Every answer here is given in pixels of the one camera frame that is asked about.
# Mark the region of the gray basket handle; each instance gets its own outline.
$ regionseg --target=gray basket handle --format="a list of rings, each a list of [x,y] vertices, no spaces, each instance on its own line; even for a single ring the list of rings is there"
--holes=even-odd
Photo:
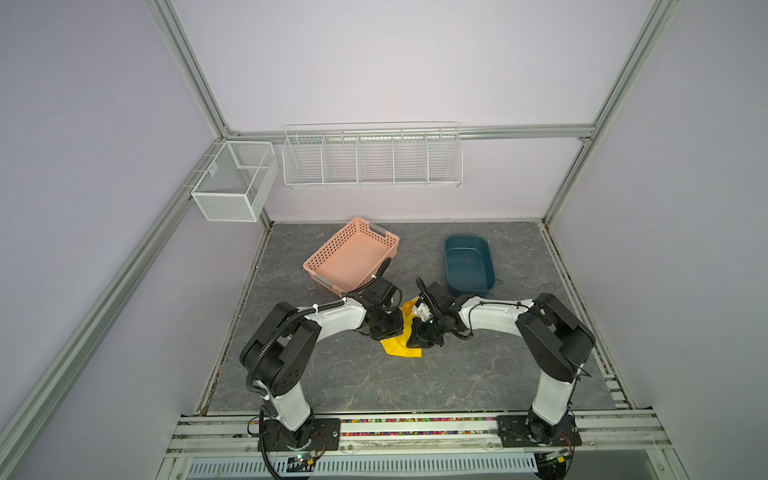
[[[325,284],[326,284],[326,285],[327,285],[327,286],[328,286],[328,287],[329,287],[331,290],[333,290],[334,288],[336,288],[336,285],[334,285],[334,284],[332,284],[331,282],[329,282],[328,280],[326,280],[326,279],[322,278],[322,277],[321,277],[320,275],[318,275],[317,273],[315,273],[315,278],[317,278],[317,279],[318,279],[320,282],[323,282],[323,283],[325,283]]]
[[[382,237],[386,237],[387,230],[384,230],[383,228],[379,227],[373,222],[368,222],[368,228],[371,229],[372,232],[376,232]]]

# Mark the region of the white mesh basket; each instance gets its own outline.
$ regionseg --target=white mesh basket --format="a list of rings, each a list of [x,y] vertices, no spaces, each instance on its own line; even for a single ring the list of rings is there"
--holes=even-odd
[[[279,169],[270,142],[225,141],[192,197],[208,220],[256,222]]]
[[[283,149],[291,188],[459,185],[458,128],[434,131],[290,134]]]

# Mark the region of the robotic arm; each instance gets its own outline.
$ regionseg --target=robotic arm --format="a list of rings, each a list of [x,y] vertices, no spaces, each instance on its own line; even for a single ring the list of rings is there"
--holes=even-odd
[[[402,311],[392,301],[399,289],[382,278],[388,265],[389,259],[371,282],[337,302],[303,309],[278,303],[243,348],[240,362],[248,369],[247,388],[262,397],[267,415],[279,423],[280,439],[290,448],[305,448],[313,432],[313,411],[300,378],[315,343],[343,330],[374,340],[402,335]],[[592,332],[550,293],[533,300],[486,300],[452,296],[438,283],[427,288],[418,277],[416,282],[421,293],[407,346],[442,346],[446,333],[469,339],[476,329],[521,336],[541,368],[526,428],[534,443],[550,445],[567,422],[578,372],[594,347]],[[289,340],[283,345],[277,342],[280,337]]]

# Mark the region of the blue container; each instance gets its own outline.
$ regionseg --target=blue container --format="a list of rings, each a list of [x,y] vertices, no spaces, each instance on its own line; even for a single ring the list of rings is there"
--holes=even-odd
[[[487,296],[496,284],[488,242],[471,235],[445,241],[445,277],[452,295]]]

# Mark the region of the black mounting plate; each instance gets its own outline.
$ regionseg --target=black mounting plate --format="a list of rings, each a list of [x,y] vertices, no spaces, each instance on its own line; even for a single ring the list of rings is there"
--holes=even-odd
[[[528,426],[525,424],[525,420],[528,415],[499,415],[496,417],[498,423],[498,436],[502,438],[502,447],[539,447],[539,446],[552,446],[552,447],[567,447],[568,443],[565,439],[559,435],[556,439],[552,439],[552,443],[549,445],[539,445],[534,442],[528,435]],[[577,447],[581,445],[581,436],[578,434],[576,424],[574,423],[574,417],[572,415],[566,415],[560,421],[558,428],[568,436],[571,440],[571,446]]]
[[[315,419],[312,424],[313,434],[322,433],[326,436],[326,439],[328,439],[328,443],[325,445],[326,451],[339,449],[339,437],[341,436],[340,429],[340,419]],[[280,438],[280,424],[277,420],[264,419],[263,432],[264,445],[266,445],[266,450],[268,452],[296,452],[296,450],[289,449],[285,442]],[[324,439],[322,435],[313,435],[310,437],[312,443],[305,449],[300,450],[317,450],[319,452],[323,449],[323,443],[326,442],[326,439]]]

